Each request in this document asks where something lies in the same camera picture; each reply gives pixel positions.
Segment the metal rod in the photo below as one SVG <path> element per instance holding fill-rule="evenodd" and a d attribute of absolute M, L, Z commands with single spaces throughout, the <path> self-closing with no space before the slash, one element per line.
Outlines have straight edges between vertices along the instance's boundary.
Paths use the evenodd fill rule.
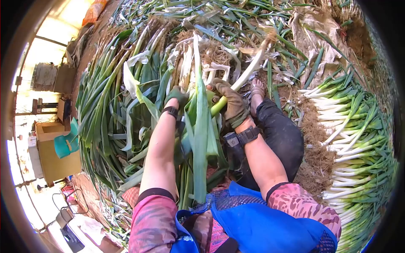
<path fill-rule="evenodd" d="M 14 114 L 14 116 L 26 116 L 26 115 L 39 115 L 39 114 L 57 114 L 58 112 L 40 112 L 37 114 L 33 114 L 33 113 L 16 113 Z"/>
<path fill-rule="evenodd" d="M 51 40 L 51 39 L 49 39 L 49 38 L 45 38 L 45 37 L 38 36 L 38 35 L 35 35 L 35 37 L 36 37 L 36 38 L 38 38 L 38 39 L 41 39 L 41 40 L 46 40 L 46 41 L 49 41 L 49 42 L 52 42 L 52 43 L 55 43 L 55 44 L 58 44 L 58 45 L 61 45 L 61 46 L 67 47 L 67 45 L 66 45 L 66 44 L 63 44 L 63 43 L 58 42 L 58 41 L 55 41 L 55 40 Z"/>

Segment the work glove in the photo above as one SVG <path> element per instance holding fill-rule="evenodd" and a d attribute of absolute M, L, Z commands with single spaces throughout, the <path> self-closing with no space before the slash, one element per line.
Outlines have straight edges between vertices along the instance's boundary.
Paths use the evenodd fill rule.
<path fill-rule="evenodd" d="M 180 87 L 176 85 L 173 86 L 172 90 L 169 92 L 169 94 L 167 94 L 167 97 L 164 100 L 164 105 L 166 105 L 167 102 L 172 98 L 176 98 L 179 101 L 179 110 L 181 110 L 187 104 L 188 94 L 182 93 L 180 91 Z"/>
<path fill-rule="evenodd" d="M 249 111 L 243 104 L 242 96 L 230 88 L 228 82 L 220 78 L 213 80 L 217 91 L 228 99 L 228 104 L 225 112 L 225 120 L 227 120 L 232 128 L 237 128 L 249 116 Z"/>

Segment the pink sleeve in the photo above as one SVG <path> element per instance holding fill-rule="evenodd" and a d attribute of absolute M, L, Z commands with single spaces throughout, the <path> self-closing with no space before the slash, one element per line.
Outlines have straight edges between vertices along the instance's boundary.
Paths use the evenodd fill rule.
<path fill-rule="evenodd" d="M 177 237 L 174 201 L 161 195 L 141 200 L 132 215 L 129 253 L 169 253 Z"/>
<path fill-rule="evenodd" d="M 295 218 L 310 218 L 324 224 L 339 241 L 342 231 L 339 215 L 333 208 L 318 204 L 300 185 L 281 185 L 270 195 L 267 204 Z"/>

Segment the black wristband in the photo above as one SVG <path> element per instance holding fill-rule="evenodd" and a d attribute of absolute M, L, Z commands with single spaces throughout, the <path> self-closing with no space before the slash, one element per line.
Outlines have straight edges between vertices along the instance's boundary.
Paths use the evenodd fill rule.
<path fill-rule="evenodd" d="M 255 139 L 257 139 L 257 136 L 260 134 L 260 130 L 257 127 L 252 127 L 250 126 L 248 129 L 245 131 L 239 133 L 238 140 L 244 146 L 246 143 L 249 143 Z"/>
<path fill-rule="evenodd" d="M 162 113 L 164 113 L 164 112 L 168 112 L 170 115 L 172 115 L 175 118 L 175 120 L 177 120 L 177 116 L 179 115 L 179 110 L 177 110 L 173 106 L 168 106 L 168 107 L 164 108 Z"/>

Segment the blue apron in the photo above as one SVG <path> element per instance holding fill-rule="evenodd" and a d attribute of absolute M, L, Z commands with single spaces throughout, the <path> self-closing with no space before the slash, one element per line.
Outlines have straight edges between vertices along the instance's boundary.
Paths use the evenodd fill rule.
<path fill-rule="evenodd" d="M 232 182 L 229 189 L 207 194 L 206 202 L 194 210 L 176 213 L 178 237 L 171 253 L 200 252 L 195 237 L 181 224 L 207 210 L 242 253 L 334 253 L 337 248 L 335 235 L 325 225 L 269 208 L 260 192 Z"/>

